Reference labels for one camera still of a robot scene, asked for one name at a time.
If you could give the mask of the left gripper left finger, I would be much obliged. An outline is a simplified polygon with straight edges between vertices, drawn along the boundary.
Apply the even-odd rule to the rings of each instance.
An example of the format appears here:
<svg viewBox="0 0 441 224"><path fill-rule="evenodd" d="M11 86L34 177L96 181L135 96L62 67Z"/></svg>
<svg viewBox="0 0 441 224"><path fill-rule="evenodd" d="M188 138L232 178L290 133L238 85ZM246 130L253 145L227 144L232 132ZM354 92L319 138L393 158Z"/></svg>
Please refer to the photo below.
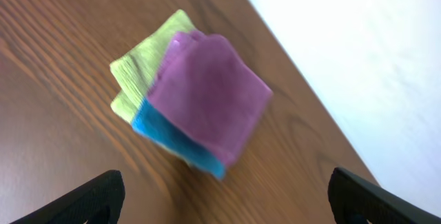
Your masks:
<svg viewBox="0 0 441 224"><path fill-rule="evenodd" d="M124 199L121 172L109 170L12 224L117 224Z"/></svg>

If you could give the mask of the purple microfiber cloth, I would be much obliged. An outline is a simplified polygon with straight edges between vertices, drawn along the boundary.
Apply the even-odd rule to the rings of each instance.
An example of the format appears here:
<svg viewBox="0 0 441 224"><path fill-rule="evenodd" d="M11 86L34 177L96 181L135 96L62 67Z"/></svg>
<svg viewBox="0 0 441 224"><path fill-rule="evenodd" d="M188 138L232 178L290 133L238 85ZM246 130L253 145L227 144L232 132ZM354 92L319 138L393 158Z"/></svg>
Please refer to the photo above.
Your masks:
<svg viewBox="0 0 441 224"><path fill-rule="evenodd" d="M222 35L176 32L147 100L225 166L237 162L272 90Z"/></svg>

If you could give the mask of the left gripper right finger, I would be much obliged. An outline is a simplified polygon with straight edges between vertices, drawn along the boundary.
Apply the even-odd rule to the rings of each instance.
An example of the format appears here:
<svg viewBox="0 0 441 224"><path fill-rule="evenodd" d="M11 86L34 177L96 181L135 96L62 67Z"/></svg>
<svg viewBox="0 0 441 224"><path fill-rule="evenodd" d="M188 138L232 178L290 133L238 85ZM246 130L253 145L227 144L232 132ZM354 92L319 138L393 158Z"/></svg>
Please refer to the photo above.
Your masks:
<svg viewBox="0 0 441 224"><path fill-rule="evenodd" d="M440 224L440 218L342 167L334 169L327 190L337 224Z"/></svg>

